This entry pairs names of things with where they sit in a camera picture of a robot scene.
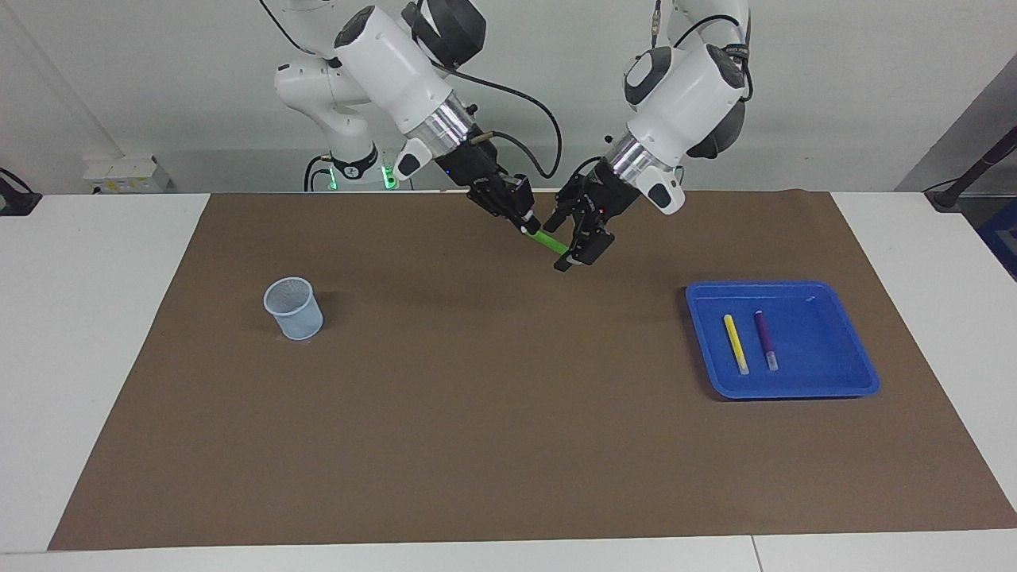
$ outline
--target light blue cup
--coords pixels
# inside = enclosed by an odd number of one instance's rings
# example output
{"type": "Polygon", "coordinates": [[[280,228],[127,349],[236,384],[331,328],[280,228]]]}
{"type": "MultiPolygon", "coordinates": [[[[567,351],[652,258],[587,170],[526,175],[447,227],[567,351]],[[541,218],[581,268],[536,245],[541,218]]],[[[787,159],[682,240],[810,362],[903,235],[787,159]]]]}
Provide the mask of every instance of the light blue cup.
{"type": "Polygon", "coordinates": [[[264,309],[293,341],[314,337],[324,324],[324,317],[314,299],[314,288],[303,278],[284,278],[264,293],[264,309]]]}

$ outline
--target brown mat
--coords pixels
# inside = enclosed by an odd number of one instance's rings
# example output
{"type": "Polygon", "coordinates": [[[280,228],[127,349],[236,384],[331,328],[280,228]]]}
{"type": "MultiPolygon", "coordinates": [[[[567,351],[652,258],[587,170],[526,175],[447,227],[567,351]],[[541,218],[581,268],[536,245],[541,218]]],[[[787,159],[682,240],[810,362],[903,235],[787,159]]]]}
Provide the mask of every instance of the brown mat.
{"type": "Polygon", "coordinates": [[[461,195],[214,196],[50,548],[1017,527],[829,195],[611,227],[560,275],[461,195]],[[729,279],[833,285],[882,393],[721,400],[683,287],[729,279]]]}

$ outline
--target purple marker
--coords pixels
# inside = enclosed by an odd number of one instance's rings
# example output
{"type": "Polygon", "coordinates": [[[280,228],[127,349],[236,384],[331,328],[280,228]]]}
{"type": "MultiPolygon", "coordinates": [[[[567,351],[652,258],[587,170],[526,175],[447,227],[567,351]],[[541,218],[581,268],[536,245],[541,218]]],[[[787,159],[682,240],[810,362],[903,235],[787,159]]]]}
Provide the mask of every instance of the purple marker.
{"type": "Polygon", "coordinates": [[[756,330],[759,331],[760,342],[763,343],[763,351],[766,352],[766,364],[770,367],[771,371],[780,369],[777,366],[777,352],[773,349],[773,340],[770,339],[770,329],[766,327],[766,318],[763,317],[763,310],[756,312],[756,330]]]}

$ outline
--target cup rim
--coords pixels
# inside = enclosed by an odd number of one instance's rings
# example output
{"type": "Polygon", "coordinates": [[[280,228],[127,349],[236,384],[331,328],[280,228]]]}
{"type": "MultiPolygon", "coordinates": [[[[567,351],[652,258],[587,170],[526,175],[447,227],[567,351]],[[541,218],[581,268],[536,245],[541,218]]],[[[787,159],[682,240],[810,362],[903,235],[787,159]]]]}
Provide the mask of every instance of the cup rim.
{"type": "Polygon", "coordinates": [[[303,279],[303,278],[300,278],[299,276],[290,276],[288,278],[280,278],[279,280],[277,280],[276,282],[274,282],[272,284],[272,286],[268,286],[268,289],[264,291],[264,295],[261,296],[261,305],[264,306],[264,310],[265,311],[267,311],[268,313],[271,313],[275,318],[290,318],[291,316],[296,316],[296,314],[300,313],[301,311],[307,309],[307,306],[310,305],[311,300],[313,300],[313,299],[314,299],[314,287],[311,286],[311,283],[308,282],[307,280],[303,279]],[[301,304],[300,307],[298,307],[297,309],[295,309],[293,311],[288,311],[288,312],[285,312],[285,313],[276,313],[276,312],[272,311],[271,309],[268,309],[268,294],[272,293],[273,289],[275,289],[276,286],[279,286],[280,284],[282,284],[284,282],[288,282],[290,280],[296,280],[298,282],[303,282],[304,284],[307,285],[307,290],[308,290],[307,299],[304,300],[304,303],[301,304]]]}

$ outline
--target green marker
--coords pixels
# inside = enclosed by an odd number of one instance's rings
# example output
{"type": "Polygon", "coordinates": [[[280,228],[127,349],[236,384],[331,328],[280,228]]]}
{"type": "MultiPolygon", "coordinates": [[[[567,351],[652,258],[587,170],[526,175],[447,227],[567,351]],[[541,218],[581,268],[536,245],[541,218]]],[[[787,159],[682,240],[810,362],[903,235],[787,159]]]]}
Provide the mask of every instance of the green marker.
{"type": "Polygon", "coordinates": [[[527,234],[527,236],[543,244],[544,246],[547,246],[559,256],[569,251],[569,246],[565,246],[561,242],[558,242],[557,240],[554,239],[553,236],[547,234],[542,230],[538,230],[537,234],[527,234]]]}

